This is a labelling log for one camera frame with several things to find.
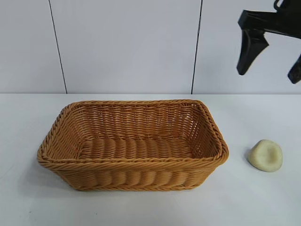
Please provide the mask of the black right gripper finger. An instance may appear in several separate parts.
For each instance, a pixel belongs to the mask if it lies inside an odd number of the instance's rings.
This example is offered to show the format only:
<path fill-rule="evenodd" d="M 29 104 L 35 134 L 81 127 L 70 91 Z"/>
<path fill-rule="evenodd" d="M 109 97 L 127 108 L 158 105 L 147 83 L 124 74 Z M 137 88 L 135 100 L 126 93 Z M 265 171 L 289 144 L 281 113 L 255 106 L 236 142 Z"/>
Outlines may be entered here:
<path fill-rule="evenodd" d="M 245 75 L 257 56 L 269 46 L 264 34 L 265 31 L 256 29 L 242 30 L 241 51 L 237 64 L 239 75 Z"/>
<path fill-rule="evenodd" d="M 301 81 L 301 55 L 291 67 L 287 77 L 292 84 L 296 84 Z"/>

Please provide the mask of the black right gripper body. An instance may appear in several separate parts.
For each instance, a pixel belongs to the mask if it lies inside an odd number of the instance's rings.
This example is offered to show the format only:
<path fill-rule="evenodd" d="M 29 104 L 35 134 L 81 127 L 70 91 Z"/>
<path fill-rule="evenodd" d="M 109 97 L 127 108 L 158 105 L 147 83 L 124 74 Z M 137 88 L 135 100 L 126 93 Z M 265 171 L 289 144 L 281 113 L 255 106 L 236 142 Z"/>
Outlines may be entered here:
<path fill-rule="evenodd" d="M 301 14 L 243 10 L 238 24 L 242 30 L 259 30 L 284 36 L 301 37 Z"/>

